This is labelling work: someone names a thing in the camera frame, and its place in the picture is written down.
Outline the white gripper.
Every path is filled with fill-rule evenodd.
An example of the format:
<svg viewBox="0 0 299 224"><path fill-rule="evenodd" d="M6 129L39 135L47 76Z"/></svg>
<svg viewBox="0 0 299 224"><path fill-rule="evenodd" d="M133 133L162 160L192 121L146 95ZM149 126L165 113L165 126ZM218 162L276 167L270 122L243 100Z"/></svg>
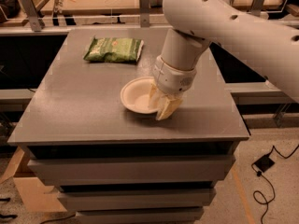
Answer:
<svg viewBox="0 0 299 224"><path fill-rule="evenodd" d="M178 70L171 67L158 56L153 66L154 81L150 84L149 109L158 109L156 119L168 119L181 105L180 97L166 94L180 94L187 91L193 83L197 71Z"/></svg>

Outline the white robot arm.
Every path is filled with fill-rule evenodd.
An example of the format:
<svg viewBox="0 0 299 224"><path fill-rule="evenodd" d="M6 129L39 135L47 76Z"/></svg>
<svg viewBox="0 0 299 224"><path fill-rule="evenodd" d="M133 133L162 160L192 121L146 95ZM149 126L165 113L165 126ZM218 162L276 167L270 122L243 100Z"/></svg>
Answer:
<svg viewBox="0 0 299 224"><path fill-rule="evenodd" d="M298 30L243 13L223 0L163 0L163 12L171 28L154 65L149 93L157 120L179 107L210 43L299 102Z"/></svg>

